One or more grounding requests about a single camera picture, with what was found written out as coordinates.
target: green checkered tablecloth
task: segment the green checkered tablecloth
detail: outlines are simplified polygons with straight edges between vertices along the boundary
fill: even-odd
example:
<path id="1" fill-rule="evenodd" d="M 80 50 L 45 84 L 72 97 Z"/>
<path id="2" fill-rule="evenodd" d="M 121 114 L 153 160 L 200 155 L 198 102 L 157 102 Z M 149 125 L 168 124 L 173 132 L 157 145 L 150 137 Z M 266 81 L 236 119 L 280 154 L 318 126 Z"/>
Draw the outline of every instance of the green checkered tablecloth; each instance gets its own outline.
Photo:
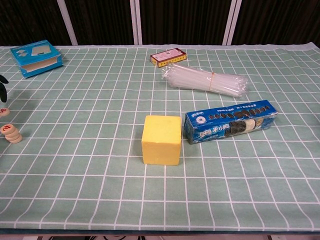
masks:
<path id="1" fill-rule="evenodd" d="M 180 64 L 248 76 L 233 98 L 176 89 L 140 47 L 60 47 L 65 65 L 24 79 L 8 48 L 19 144 L 0 138 L 0 229 L 320 232 L 320 50 L 182 48 Z M 146 115 L 269 100 L 275 123 L 144 165 Z"/>

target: wooden game piece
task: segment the wooden game piece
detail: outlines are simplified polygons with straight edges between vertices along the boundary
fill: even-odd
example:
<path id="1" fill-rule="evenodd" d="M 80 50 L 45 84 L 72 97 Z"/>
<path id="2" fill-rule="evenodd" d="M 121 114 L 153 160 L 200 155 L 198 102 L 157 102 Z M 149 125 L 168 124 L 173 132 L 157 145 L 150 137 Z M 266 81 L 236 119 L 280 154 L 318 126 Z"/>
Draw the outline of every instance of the wooden game piece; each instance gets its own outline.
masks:
<path id="1" fill-rule="evenodd" d="M 10 110 L 9 108 L 0 108 L 0 117 L 4 117 L 9 115 Z"/>
<path id="2" fill-rule="evenodd" d="M 17 135 L 19 135 L 19 131 L 18 131 L 18 129 L 15 129 L 12 133 L 6 134 L 5 137 L 6 138 L 13 138 L 13 137 L 15 137 Z"/>
<path id="3" fill-rule="evenodd" d="M 14 135 L 12 137 L 5 136 L 5 139 L 7 139 L 10 142 L 10 141 L 14 141 L 14 140 L 18 139 L 20 136 L 21 136 L 21 134 Z"/>
<path id="4" fill-rule="evenodd" d="M 0 132 L 4 135 L 12 134 L 16 130 L 12 124 L 6 124 L 0 128 Z"/>
<path id="5" fill-rule="evenodd" d="M 20 135 L 20 137 L 18 137 L 16 140 L 10 141 L 10 143 L 17 144 L 17 143 L 21 142 L 21 140 L 22 140 L 22 135 Z"/>

